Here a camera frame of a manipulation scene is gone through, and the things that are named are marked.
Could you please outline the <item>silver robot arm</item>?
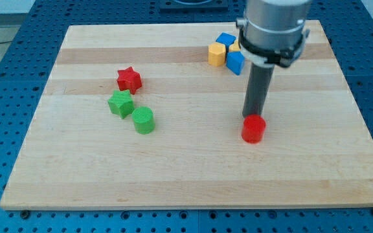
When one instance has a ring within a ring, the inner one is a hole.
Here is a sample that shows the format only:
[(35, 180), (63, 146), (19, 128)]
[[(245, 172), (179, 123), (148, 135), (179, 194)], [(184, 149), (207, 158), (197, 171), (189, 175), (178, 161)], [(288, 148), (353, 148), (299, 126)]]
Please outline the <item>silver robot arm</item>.
[(236, 20), (240, 52), (263, 68), (289, 67), (303, 53), (311, 0), (247, 0)]

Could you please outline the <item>yellow block behind arm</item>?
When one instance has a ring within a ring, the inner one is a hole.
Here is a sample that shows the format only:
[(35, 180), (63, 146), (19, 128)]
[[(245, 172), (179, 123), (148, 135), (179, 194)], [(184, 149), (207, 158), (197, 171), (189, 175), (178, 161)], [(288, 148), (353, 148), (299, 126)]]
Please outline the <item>yellow block behind arm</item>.
[(228, 52), (240, 52), (240, 44), (238, 40), (229, 45)]

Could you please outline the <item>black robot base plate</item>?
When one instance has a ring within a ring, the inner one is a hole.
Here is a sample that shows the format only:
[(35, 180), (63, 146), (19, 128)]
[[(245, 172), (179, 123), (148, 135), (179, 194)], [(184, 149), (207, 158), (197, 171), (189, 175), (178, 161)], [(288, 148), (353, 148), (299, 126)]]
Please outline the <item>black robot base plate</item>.
[(225, 10), (228, 0), (159, 0), (161, 12), (170, 10)]

